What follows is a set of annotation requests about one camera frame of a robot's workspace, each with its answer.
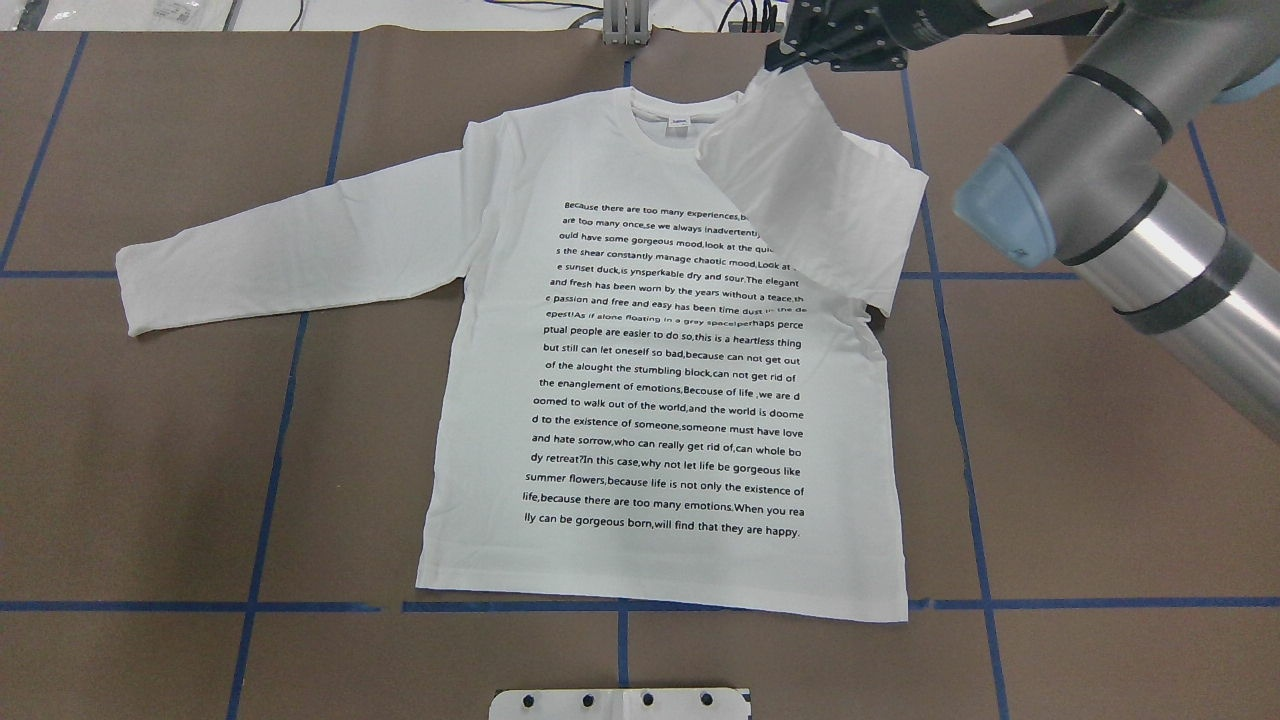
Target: black band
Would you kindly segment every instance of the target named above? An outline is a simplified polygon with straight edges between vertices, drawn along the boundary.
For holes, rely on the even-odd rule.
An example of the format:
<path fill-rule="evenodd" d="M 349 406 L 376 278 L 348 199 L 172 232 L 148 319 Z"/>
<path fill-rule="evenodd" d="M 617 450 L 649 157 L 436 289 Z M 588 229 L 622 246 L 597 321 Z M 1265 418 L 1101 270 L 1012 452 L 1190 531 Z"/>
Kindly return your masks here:
<path fill-rule="evenodd" d="M 908 50 L 924 50 L 996 19 L 973 1 L 911 0 L 878 8 L 890 37 Z"/>
<path fill-rule="evenodd" d="M 1116 310 L 1142 334 L 1161 334 L 1190 323 L 1226 300 L 1253 263 L 1253 251 L 1230 232 L 1213 261 L 1196 279 L 1160 302 L 1125 313 Z"/>
<path fill-rule="evenodd" d="M 1083 265 L 1098 255 L 1102 255 L 1107 250 L 1111 250 L 1115 243 L 1120 242 L 1126 234 L 1132 233 L 1133 228 L 1138 227 L 1138 223 L 1147 219 L 1147 215 L 1156 209 L 1156 204 L 1160 202 L 1160 199 L 1165 196 L 1166 190 L 1169 190 L 1169 181 L 1161 177 L 1160 181 L 1156 182 L 1156 190 L 1151 191 L 1151 195 L 1148 195 L 1147 200 L 1144 200 L 1142 206 L 1138 208 L 1138 211 L 1130 215 L 1123 225 L 1116 228 L 1116 231 L 1108 234 L 1102 242 L 1094 245 L 1084 252 L 1080 252 L 1079 255 L 1075 255 L 1074 258 L 1062 260 L 1062 264 L 1070 266 Z"/>
<path fill-rule="evenodd" d="M 1160 135 L 1161 145 L 1172 140 L 1174 126 L 1169 123 L 1169 118 L 1160 111 L 1160 108 L 1156 108 L 1155 102 L 1147 100 L 1146 95 L 1138 92 L 1128 82 L 1103 69 L 1094 68 L 1093 65 L 1076 65 L 1071 68 L 1069 74 L 1101 85 L 1114 92 L 1117 97 L 1120 97 L 1120 100 L 1128 102 L 1134 110 L 1138 110 L 1138 114 L 1147 118 L 1151 127 L 1156 128 L 1156 132 Z"/>

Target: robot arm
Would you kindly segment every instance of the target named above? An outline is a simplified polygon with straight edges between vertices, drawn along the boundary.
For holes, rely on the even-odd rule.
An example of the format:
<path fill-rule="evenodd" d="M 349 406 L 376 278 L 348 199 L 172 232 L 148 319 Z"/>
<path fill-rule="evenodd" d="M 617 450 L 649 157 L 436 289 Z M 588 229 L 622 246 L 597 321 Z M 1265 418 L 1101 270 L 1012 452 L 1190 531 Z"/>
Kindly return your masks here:
<path fill-rule="evenodd" d="M 902 69 L 908 50 L 924 50 L 1048 1 L 795 0 L 786 37 L 769 45 L 764 67 L 788 70 L 804 63 L 829 63 L 835 70 Z"/>
<path fill-rule="evenodd" d="M 900 69 L 902 49 L 936 45 L 1020 5 L 1034 6 L 801 1 L 765 64 Z M 1030 268 L 1053 256 L 1074 269 L 1280 442 L 1280 273 L 1151 165 L 1175 128 L 1225 90 L 1275 85 L 1277 55 L 1277 3 L 1128 0 L 960 188 L 955 209 L 1012 261 Z"/>

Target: blue cap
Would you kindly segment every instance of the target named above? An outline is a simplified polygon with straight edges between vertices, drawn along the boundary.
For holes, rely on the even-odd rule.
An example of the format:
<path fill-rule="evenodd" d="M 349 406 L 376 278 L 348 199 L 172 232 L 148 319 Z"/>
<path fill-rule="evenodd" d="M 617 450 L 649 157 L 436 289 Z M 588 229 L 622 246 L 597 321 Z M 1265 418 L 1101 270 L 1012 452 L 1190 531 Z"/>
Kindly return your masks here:
<path fill-rule="evenodd" d="M 1225 105 L 1228 102 L 1243 102 L 1244 100 L 1253 100 L 1258 95 L 1262 95 L 1267 90 L 1280 85 L 1280 59 L 1258 73 L 1257 76 L 1242 82 L 1240 85 L 1224 90 L 1213 102 Z"/>
<path fill-rule="evenodd" d="M 1053 256 L 1057 242 L 1036 186 L 1018 156 L 1004 145 L 956 191 L 956 215 L 996 250 L 1024 268 Z"/>

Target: cable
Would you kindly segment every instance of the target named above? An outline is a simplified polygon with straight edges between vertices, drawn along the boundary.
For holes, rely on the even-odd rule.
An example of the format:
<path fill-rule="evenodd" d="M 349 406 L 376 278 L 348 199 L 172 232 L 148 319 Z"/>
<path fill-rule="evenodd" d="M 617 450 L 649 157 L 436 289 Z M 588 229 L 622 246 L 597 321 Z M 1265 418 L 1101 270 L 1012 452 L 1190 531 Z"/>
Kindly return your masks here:
<path fill-rule="evenodd" d="M 568 26 L 568 29 L 580 28 L 591 20 L 603 20 L 603 19 L 604 19 L 604 13 L 602 10 L 595 10 L 573 20 L 572 24 Z"/>
<path fill-rule="evenodd" d="M 227 10 L 227 19 L 223 20 L 223 32 L 236 27 L 236 17 L 239 15 L 239 3 L 241 0 L 232 0 L 232 6 Z"/>
<path fill-rule="evenodd" d="M 721 15 L 721 24 L 716 28 L 716 32 L 724 32 L 724 23 L 728 22 L 728 14 L 733 12 L 733 5 L 742 5 L 742 0 L 730 0 L 728 8 L 724 8 L 724 14 Z M 746 5 L 742 5 L 742 15 L 746 15 Z"/>
<path fill-rule="evenodd" d="M 559 3 L 557 0 L 484 0 L 490 5 L 554 5 L 557 8 L 582 8 L 584 10 L 603 10 L 599 5 L 586 3 Z"/>
<path fill-rule="evenodd" d="M 298 23 L 302 22 L 302 13 L 307 9 L 307 0 L 298 0 L 298 17 L 293 18 L 293 24 L 289 26 L 289 32 L 298 29 Z"/>

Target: silver cylinder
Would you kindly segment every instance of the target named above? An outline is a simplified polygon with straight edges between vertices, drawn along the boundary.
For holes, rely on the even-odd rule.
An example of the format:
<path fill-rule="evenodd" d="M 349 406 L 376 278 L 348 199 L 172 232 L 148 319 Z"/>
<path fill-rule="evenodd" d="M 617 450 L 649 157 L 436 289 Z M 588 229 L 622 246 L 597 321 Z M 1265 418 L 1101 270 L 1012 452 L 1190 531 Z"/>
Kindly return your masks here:
<path fill-rule="evenodd" d="M 1169 186 L 1075 272 L 1280 442 L 1280 273 L 1217 220 Z"/>
<path fill-rule="evenodd" d="M 1280 442 L 1280 273 L 1275 268 L 1254 258 L 1226 300 L 1156 338 Z"/>

